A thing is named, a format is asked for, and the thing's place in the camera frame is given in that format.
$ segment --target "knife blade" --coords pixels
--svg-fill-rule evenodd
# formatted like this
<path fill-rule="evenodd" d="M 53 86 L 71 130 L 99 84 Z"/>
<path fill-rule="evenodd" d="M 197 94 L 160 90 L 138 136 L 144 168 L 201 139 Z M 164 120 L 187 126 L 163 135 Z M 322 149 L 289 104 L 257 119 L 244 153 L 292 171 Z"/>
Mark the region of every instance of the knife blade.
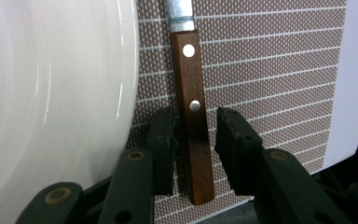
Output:
<path fill-rule="evenodd" d="M 166 2 L 188 196 L 193 204 L 200 205 L 214 198 L 200 35 L 195 29 L 191 0 Z"/>

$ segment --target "knife handle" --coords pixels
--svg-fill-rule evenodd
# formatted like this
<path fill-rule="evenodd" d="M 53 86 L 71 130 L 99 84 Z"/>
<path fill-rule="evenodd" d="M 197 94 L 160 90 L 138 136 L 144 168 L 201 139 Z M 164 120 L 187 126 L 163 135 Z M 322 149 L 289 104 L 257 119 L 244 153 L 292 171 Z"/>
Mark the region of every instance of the knife handle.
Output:
<path fill-rule="evenodd" d="M 214 198 L 199 32 L 175 32 L 170 39 L 188 195 L 199 205 Z"/>

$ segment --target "white line grid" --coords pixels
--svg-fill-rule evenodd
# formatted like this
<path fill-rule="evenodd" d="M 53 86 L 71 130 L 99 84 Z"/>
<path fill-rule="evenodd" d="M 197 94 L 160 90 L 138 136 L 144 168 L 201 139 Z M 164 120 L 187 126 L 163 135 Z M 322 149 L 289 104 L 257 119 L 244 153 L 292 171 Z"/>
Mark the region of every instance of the white line grid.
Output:
<path fill-rule="evenodd" d="M 155 223 L 197 223 L 251 199 L 235 196 L 213 151 L 218 106 L 240 111 L 265 138 L 265 148 L 277 147 L 291 152 L 310 173 L 323 165 L 330 132 L 345 0 L 193 0 L 193 6 L 197 26 L 208 28 L 200 31 L 200 44 L 204 52 L 204 84 L 207 80 L 205 96 L 216 198 L 205 205 L 191 205 L 186 188 L 183 189 L 183 154 L 177 153 L 173 196 L 155 197 Z M 165 10 L 164 0 L 138 0 L 140 29 L 143 29 L 139 75 L 142 86 L 138 89 L 128 147 L 135 147 L 140 136 L 147 133 L 158 109 L 175 106 Z M 305 18 L 309 15 L 322 16 Z M 294 21 L 296 28 L 290 27 L 291 18 L 299 17 L 306 21 Z M 287 24 L 279 24 L 271 18 L 284 18 Z M 244 30 L 238 31 L 234 30 L 239 27 L 235 25 L 218 27 L 225 21 L 248 19 L 269 28 L 240 26 Z"/>

